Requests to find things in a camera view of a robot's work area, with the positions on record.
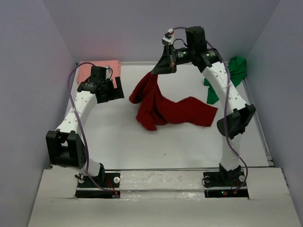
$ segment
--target red cloth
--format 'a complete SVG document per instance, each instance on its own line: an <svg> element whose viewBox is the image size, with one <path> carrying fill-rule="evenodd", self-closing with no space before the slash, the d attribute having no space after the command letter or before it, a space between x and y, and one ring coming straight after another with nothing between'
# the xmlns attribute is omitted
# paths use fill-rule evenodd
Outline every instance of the red cloth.
<svg viewBox="0 0 303 227"><path fill-rule="evenodd" d="M163 97L158 86L158 75L150 72L143 77L129 97L131 103L141 102L137 121L148 130L157 130L156 125L189 122L199 126L211 126L217 108L194 97L175 103Z"/></svg>

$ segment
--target cloth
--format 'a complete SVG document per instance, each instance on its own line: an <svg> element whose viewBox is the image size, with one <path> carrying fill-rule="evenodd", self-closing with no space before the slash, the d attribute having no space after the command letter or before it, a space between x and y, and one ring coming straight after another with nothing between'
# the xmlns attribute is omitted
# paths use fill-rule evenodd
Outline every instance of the cloth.
<svg viewBox="0 0 303 227"><path fill-rule="evenodd" d="M112 79L113 79L114 88L117 88L116 80L114 78L119 77L121 75L121 65L119 63L119 60L90 61L90 62L95 64L96 66L101 66L101 67L110 66L110 68L113 70ZM78 76L77 76L78 84L85 81L90 76L90 69L91 69L91 65L88 65L88 64L82 65L79 68L79 73L78 73Z"/></svg>
<svg viewBox="0 0 303 227"><path fill-rule="evenodd" d="M156 125L184 122L205 127L212 125L217 108L194 97L172 102L162 96L157 80L158 75L149 72L129 97L131 103L141 103L136 119L144 128L155 131Z"/></svg>
<svg viewBox="0 0 303 227"><path fill-rule="evenodd" d="M241 57L231 58L228 63L228 69L231 74L231 81L234 86L238 86L241 81L246 77L246 59ZM204 85L209 86L208 95L207 95L207 103L215 104L219 98L214 91L212 85L209 83L207 79L204 79Z"/></svg>

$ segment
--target pink cloth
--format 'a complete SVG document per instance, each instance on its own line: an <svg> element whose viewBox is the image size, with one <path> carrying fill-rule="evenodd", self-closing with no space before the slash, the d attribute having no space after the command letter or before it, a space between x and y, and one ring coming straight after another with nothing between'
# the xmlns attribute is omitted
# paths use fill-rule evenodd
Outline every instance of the pink cloth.
<svg viewBox="0 0 303 227"><path fill-rule="evenodd" d="M96 66L110 66L113 70L113 84L114 88L117 88L116 80L115 77L119 77L121 74L121 64L119 63L119 60L113 60L113 61L90 61L91 63L95 64ZM85 81L89 76L90 76L90 68L91 65L85 64L82 65L79 69L78 77L77 77L77 82L78 84Z"/></svg>

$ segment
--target green cloth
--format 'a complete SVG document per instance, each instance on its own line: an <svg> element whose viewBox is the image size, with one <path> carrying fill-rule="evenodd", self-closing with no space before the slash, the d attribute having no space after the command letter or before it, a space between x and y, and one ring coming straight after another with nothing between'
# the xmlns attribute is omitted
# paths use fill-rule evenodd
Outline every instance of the green cloth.
<svg viewBox="0 0 303 227"><path fill-rule="evenodd" d="M246 77L246 59L241 57L231 58L228 63L228 69L231 74L231 81L234 86L238 86L241 81ZM207 95L207 104L215 104L219 98L215 93L213 87L207 79L204 79L205 86L209 86Z"/></svg>

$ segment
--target wall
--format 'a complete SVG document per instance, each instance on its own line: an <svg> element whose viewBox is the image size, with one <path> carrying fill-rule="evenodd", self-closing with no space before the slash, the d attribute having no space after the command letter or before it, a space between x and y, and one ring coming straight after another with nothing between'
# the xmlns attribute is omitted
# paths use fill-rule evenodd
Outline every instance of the wall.
<svg viewBox="0 0 303 227"><path fill-rule="evenodd" d="M279 0L44 2L75 60L157 61L175 26L202 26L224 58L246 57Z"/></svg>
<svg viewBox="0 0 303 227"><path fill-rule="evenodd" d="M248 85L270 152L285 170L303 224L302 12L302 0L281 0L249 54Z"/></svg>
<svg viewBox="0 0 303 227"><path fill-rule="evenodd" d="M41 0L7 0L0 20L0 226L26 227L74 61Z"/></svg>

